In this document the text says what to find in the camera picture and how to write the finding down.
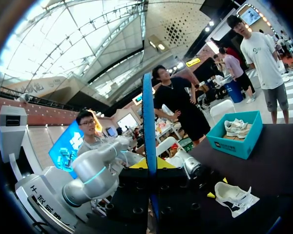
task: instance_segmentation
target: blue trash bin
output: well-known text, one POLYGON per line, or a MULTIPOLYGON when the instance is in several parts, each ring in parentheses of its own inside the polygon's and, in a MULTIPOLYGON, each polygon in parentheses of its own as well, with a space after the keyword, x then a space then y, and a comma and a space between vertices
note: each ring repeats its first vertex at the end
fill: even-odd
POLYGON ((230 98, 234 103, 241 102, 243 100, 243 96, 241 94, 241 87, 234 80, 224 85, 227 90, 230 98))

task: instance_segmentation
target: white robotic arm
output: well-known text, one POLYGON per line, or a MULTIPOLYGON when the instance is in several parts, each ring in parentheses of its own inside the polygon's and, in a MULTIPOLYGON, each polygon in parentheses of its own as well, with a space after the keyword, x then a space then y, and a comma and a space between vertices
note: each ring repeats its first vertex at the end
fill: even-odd
POLYGON ((78 178, 65 184, 62 194, 65 201, 73 207, 93 200, 105 198, 116 191, 118 175, 113 175, 107 168, 119 155, 128 163, 137 163, 142 156, 127 151, 129 141, 119 136, 115 141, 103 144, 100 148, 81 154, 73 162, 73 170, 78 178))

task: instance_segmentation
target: teal box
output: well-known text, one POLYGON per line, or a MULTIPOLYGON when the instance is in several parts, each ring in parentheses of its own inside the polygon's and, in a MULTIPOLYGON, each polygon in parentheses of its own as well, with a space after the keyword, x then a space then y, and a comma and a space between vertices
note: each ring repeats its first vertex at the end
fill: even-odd
POLYGON ((248 159, 262 129, 263 122, 259 111, 239 112, 225 114, 206 136, 212 148, 242 159, 248 159), (244 141, 222 138, 226 134, 225 121, 234 121, 236 118, 252 124, 244 141))

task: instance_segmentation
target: black table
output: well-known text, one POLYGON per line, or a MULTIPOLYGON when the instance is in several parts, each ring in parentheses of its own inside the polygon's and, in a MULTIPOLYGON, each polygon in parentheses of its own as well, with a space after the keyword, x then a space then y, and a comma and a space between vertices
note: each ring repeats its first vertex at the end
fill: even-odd
POLYGON ((266 233, 293 201, 293 124, 264 124, 247 160, 213 149, 207 139, 189 154, 218 170, 230 184, 246 191, 251 186, 252 194, 260 198, 234 219, 227 207, 202 197, 204 233, 219 233, 221 228, 230 228, 228 233, 266 233))

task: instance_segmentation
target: ceiling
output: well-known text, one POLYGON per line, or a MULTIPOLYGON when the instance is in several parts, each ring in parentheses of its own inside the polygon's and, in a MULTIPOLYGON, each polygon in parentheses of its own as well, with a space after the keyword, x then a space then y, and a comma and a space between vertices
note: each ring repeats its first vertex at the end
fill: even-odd
POLYGON ((0 86, 76 78, 108 106, 141 86, 144 73, 182 59, 210 18, 204 0, 41 0, 0 55, 0 86), (157 38, 161 51, 149 43, 157 38))

